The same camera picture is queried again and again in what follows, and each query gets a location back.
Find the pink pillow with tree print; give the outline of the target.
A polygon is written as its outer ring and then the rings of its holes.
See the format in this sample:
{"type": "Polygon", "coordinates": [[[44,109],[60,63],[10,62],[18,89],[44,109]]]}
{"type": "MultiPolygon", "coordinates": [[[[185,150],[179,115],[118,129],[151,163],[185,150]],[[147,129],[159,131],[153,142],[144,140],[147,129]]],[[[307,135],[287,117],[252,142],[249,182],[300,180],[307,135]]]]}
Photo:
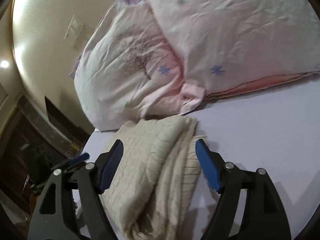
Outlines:
{"type": "Polygon", "coordinates": [[[144,0],[117,0],[76,59],[74,86],[89,122],[99,131],[126,121],[185,114],[204,98],[144,0]]]}

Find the cream cable-knit sweater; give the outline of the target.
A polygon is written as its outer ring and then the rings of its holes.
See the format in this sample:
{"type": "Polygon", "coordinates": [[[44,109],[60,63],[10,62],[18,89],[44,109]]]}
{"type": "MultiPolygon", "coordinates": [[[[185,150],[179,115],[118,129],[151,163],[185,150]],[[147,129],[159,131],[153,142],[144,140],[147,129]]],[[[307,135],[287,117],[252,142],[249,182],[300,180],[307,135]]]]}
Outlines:
{"type": "Polygon", "coordinates": [[[115,133],[123,157],[101,202],[125,239],[176,239],[201,172],[198,121],[128,121],[115,133]]]}

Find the white wall switch panel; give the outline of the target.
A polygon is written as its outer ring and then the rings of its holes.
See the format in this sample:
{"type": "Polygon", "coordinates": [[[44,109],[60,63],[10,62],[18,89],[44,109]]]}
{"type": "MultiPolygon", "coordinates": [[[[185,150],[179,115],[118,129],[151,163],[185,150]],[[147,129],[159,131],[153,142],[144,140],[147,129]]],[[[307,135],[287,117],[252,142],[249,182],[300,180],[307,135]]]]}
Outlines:
{"type": "Polygon", "coordinates": [[[75,47],[75,44],[80,36],[83,27],[84,23],[82,22],[82,20],[76,15],[73,15],[64,36],[64,39],[68,42],[71,48],[75,47]]]}

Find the pink floral pillow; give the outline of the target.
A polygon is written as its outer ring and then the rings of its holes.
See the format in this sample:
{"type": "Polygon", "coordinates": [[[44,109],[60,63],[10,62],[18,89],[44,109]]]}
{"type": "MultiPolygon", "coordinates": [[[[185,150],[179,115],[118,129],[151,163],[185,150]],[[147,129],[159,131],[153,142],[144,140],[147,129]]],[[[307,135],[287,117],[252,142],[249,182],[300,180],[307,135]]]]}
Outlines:
{"type": "Polygon", "coordinates": [[[143,0],[205,98],[319,73],[319,18],[308,0],[143,0]]]}

